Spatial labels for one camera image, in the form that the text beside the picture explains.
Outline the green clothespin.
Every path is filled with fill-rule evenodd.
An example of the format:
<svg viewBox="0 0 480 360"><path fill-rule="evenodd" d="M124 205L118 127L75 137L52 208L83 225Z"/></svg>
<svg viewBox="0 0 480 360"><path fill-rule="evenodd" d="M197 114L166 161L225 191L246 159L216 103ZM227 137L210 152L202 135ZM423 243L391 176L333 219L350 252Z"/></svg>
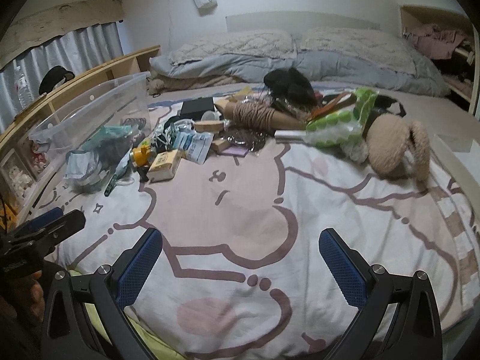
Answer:
<svg viewBox="0 0 480 360"><path fill-rule="evenodd" d="M124 176L124 171L115 171L112 178L109 180L106 189L104 190L104 196L109 197L116 187L117 181L120 180Z"/></svg>

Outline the clear plastic storage bin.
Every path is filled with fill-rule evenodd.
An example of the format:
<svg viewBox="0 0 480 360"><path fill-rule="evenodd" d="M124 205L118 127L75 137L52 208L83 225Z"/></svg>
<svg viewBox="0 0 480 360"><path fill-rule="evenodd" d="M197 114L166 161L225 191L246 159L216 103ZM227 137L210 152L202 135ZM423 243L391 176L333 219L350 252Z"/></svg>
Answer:
<svg viewBox="0 0 480 360"><path fill-rule="evenodd" d="M93 194L103 189L122 158L151 132L147 72L123 76L95 86L75 97L33 128L28 138L46 144L49 165L63 175L75 192ZM126 118L146 118L143 130L132 127L123 139L100 141L97 132L121 125Z"/></svg>

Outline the yellow grey headlamp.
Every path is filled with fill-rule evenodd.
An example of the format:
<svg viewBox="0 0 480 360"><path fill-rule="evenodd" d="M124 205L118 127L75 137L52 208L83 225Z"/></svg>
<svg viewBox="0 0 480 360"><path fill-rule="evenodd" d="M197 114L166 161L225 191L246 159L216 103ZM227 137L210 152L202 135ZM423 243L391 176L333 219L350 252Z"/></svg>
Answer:
<svg viewBox="0 0 480 360"><path fill-rule="evenodd" d="M155 160L156 151L149 145L140 145L130 151L129 157L134 167L151 166Z"/></svg>

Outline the yellow tissue pack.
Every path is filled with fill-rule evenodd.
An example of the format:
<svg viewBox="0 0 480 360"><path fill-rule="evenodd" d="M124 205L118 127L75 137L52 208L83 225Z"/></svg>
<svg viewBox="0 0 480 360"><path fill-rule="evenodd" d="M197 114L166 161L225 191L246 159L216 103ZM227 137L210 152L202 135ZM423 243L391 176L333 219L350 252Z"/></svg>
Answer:
<svg viewBox="0 0 480 360"><path fill-rule="evenodd" d="M147 172L149 181L155 183L173 179L182 158L183 152L181 150L171 150L158 154Z"/></svg>

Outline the blue white medicine sachet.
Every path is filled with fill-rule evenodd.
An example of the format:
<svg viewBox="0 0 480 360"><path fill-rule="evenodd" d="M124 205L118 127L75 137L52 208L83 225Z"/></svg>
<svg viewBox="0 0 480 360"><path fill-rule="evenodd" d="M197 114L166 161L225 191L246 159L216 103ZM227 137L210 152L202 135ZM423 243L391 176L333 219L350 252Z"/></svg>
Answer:
<svg viewBox="0 0 480 360"><path fill-rule="evenodd" d="M196 164L204 164L210 150L214 135L196 131L180 131L173 143L174 150L184 152L185 158Z"/></svg>

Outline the white dress doll in case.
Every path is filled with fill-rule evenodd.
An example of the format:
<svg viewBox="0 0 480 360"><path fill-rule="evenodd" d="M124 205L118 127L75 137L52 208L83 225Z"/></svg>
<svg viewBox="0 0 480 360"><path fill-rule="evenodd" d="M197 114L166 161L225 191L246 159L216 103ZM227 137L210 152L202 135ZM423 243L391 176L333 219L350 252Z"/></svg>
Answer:
<svg viewBox="0 0 480 360"><path fill-rule="evenodd" d="M33 178L18 165L7 165L1 171L17 199L23 203L30 194Z"/></svg>

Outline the wooden bedside shelf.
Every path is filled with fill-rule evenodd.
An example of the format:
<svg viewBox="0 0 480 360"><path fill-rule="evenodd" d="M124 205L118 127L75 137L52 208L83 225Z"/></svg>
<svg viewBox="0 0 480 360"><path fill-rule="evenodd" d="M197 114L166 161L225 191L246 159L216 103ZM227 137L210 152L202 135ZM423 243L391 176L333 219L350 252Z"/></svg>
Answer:
<svg viewBox="0 0 480 360"><path fill-rule="evenodd" d="M59 86L49 94L40 96L33 104L16 116L12 124L1 135L1 156L5 157L10 150L19 151L20 140L23 139L27 130L35 122L42 121L71 102L75 97L104 82L136 73L149 72L150 59L160 55L160 53L160 46L140 49L94 67Z"/></svg>

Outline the red dress doll in case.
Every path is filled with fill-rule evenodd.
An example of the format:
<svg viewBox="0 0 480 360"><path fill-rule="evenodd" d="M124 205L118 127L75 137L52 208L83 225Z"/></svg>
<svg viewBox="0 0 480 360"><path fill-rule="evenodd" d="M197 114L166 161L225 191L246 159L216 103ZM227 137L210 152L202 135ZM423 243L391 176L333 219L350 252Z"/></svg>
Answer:
<svg viewBox="0 0 480 360"><path fill-rule="evenodd" d="M46 152L48 146L46 144L38 144L35 141L30 142L31 164L35 175L40 175L48 166Z"/></svg>

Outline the clear water bottle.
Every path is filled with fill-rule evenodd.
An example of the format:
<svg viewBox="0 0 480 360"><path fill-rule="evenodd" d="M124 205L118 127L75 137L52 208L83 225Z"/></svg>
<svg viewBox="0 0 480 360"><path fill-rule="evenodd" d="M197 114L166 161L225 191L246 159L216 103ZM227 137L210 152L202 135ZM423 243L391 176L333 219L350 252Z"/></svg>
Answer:
<svg viewBox="0 0 480 360"><path fill-rule="evenodd" d="M16 67L15 77L16 77L16 92L19 99L19 103L21 107L25 109L28 107L30 102L32 102L32 95L30 93L29 85L21 66Z"/></svg>

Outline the teal plastic bag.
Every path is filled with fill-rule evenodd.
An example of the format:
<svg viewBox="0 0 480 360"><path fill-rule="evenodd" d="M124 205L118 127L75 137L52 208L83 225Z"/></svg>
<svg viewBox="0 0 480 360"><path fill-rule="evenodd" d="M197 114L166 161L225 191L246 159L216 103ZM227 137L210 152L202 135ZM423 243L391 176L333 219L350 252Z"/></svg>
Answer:
<svg viewBox="0 0 480 360"><path fill-rule="evenodd" d="M126 138L132 132L128 125L107 125L100 128L97 132L97 138L100 141L112 141Z"/></svg>

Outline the patterned bed sheet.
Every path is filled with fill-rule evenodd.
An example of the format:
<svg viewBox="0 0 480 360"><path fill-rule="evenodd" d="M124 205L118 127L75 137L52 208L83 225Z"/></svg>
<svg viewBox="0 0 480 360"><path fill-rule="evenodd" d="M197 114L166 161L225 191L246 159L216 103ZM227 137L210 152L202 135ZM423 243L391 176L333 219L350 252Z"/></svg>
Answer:
<svg viewBox="0 0 480 360"><path fill-rule="evenodd" d="M162 232L162 254L126 310L157 359L328 349L356 311L320 256L325 228L391 273L428 274L445 359L479 322L479 217L437 162L419 184L409 165L386 179L332 151L270 141L242 158L181 161L165 182L133 175L109 197L56 179L35 211L54 207L86 218L52 256L74 275L113 263L147 228Z"/></svg>

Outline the black sun visor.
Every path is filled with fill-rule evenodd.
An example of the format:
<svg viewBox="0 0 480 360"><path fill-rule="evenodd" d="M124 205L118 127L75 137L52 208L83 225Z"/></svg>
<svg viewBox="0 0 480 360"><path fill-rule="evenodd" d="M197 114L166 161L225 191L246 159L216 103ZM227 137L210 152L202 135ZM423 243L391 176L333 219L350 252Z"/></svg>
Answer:
<svg viewBox="0 0 480 360"><path fill-rule="evenodd" d="M47 74L41 80L39 85L38 94L41 96L43 94L49 94L53 89L61 84L64 84L75 77L75 74L65 67L54 66L52 69L49 69Z"/></svg>

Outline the beige fluffy plush toy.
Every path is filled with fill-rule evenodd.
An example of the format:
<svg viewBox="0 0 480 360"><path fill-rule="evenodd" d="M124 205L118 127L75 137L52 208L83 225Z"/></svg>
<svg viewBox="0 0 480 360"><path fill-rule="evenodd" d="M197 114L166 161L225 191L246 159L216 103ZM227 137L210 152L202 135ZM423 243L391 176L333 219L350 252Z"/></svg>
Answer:
<svg viewBox="0 0 480 360"><path fill-rule="evenodd" d="M383 114L371 124L367 135L368 160L375 172L389 175L400 166L407 152L413 157L415 178L426 181L430 174L431 144L423 124L400 116Z"/></svg>

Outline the green dotted plastic bag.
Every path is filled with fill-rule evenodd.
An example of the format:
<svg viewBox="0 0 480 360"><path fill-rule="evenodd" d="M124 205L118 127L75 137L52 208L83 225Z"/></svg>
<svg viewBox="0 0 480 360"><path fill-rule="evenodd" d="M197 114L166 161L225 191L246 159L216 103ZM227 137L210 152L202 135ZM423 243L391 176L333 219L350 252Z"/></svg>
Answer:
<svg viewBox="0 0 480 360"><path fill-rule="evenodd" d="M358 143L379 92L358 88L339 94L327 114L311 119L306 126L305 142L317 148Z"/></svg>

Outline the grey blue duvet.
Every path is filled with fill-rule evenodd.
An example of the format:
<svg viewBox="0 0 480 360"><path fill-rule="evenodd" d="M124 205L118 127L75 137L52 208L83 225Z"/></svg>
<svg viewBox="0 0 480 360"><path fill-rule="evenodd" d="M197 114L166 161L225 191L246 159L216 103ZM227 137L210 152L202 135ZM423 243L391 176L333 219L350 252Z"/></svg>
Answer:
<svg viewBox="0 0 480 360"><path fill-rule="evenodd" d="M181 65L162 55L151 58L150 65L154 74L177 80L226 76L260 83L273 70L295 68L310 81L337 81L440 98L449 93L437 67L421 55L414 58L413 74L380 68L363 59L330 51L304 51L294 59L213 55Z"/></svg>

